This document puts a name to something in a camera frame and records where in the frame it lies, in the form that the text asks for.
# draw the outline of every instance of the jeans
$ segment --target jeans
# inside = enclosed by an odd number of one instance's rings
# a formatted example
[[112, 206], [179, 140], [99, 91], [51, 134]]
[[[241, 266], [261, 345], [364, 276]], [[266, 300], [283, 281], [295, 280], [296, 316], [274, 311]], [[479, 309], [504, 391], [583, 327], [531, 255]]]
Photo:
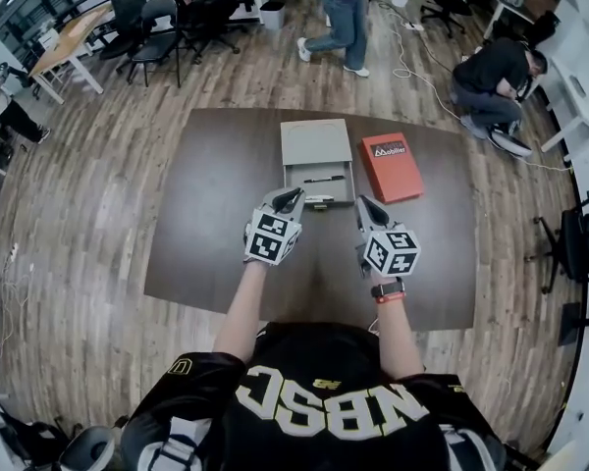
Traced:
[[18, 132], [33, 143], [38, 143], [41, 140], [41, 127], [32, 121], [24, 108], [15, 101], [9, 103], [4, 112], [0, 114], [0, 123]]
[[323, 0], [332, 31], [306, 40], [305, 48], [310, 52], [345, 48], [345, 66], [350, 70], [362, 69], [366, 53], [364, 5], [364, 0]]
[[471, 109], [471, 120], [480, 128], [521, 120], [521, 107], [511, 99], [489, 92], [473, 92], [454, 79], [457, 104]]

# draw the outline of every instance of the sneaker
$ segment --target sneaker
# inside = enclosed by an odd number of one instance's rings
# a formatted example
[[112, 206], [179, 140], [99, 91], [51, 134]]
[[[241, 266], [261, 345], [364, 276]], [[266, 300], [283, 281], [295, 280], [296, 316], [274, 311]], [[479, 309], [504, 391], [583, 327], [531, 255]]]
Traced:
[[357, 76], [366, 79], [371, 73], [366, 68], [360, 68], [359, 70], [352, 70], [351, 68], [343, 67], [348, 72], [354, 72]]
[[489, 132], [485, 128], [480, 128], [473, 123], [470, 115], [463, 115], [460, 117], [460, 123], [465, 126], [471, 134], [478, 139], [486, 139], [489, 137]]
[[43, 143], [44, 139], [46, 139], [50, 135], [51, 129], [50, 128], [41, 128], [41, 139], [37, 142], [38, 145]]
[[301, 58], [301, 61], [309, 63], [312, 53], [305, 48], [305, 38], [301, 37], [297, 40], [296, 46], [298, 47], [298, 57]]

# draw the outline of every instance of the red box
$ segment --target red box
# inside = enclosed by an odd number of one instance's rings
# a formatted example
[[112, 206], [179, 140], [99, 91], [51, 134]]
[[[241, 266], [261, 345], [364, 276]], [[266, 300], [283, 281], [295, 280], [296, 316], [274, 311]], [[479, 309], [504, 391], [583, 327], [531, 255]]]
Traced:
[[379, 201], [388, 204], [423, 195], [423, 180], [403, 134], [365, 137], [359, 149]]

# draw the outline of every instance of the black jersey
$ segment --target black jersey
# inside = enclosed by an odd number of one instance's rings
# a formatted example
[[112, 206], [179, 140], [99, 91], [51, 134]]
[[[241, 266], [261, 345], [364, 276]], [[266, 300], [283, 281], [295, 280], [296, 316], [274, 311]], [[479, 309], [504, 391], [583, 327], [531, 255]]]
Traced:
[[184, 354], [135, 411], [122, 449], [129, 469], [156, 471], [503, 464], [457, 376], [391, 379], [377, 337], [332, 324], [270, 324], [248, 365]]

